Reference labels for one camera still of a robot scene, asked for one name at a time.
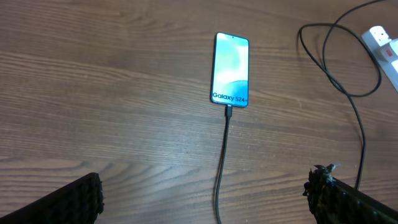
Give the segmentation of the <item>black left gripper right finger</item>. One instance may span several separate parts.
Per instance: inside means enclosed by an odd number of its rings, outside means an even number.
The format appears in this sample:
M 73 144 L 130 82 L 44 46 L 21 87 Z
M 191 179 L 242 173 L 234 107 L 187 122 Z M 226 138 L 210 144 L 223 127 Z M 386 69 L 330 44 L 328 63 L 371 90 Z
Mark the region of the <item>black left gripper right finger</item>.
M 303 196 L 318 224 L 397 224 L 396 210 L 334 178 L 334 164 L 315 167 Z

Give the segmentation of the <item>Samsung Galaxy smartphone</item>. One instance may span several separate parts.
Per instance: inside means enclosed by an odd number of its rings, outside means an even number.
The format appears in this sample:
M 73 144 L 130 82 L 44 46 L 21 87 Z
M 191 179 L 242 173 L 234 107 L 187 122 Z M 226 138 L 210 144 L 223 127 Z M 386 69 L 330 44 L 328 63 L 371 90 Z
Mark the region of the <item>Samsung Galaxy smartphone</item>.
M 218 32 L 215 35 L 210 99 L 245 108 L 249 104 L 249 41 Z

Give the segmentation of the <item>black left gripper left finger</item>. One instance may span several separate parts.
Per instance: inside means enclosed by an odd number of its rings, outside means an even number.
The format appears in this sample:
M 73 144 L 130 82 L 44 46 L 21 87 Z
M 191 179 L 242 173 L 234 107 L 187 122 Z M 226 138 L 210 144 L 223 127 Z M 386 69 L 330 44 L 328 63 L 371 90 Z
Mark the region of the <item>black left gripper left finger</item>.
M 1 217 L 1 224 L 93 224 L 104 210 L 103 200 L 102 181 L 92 172 Z

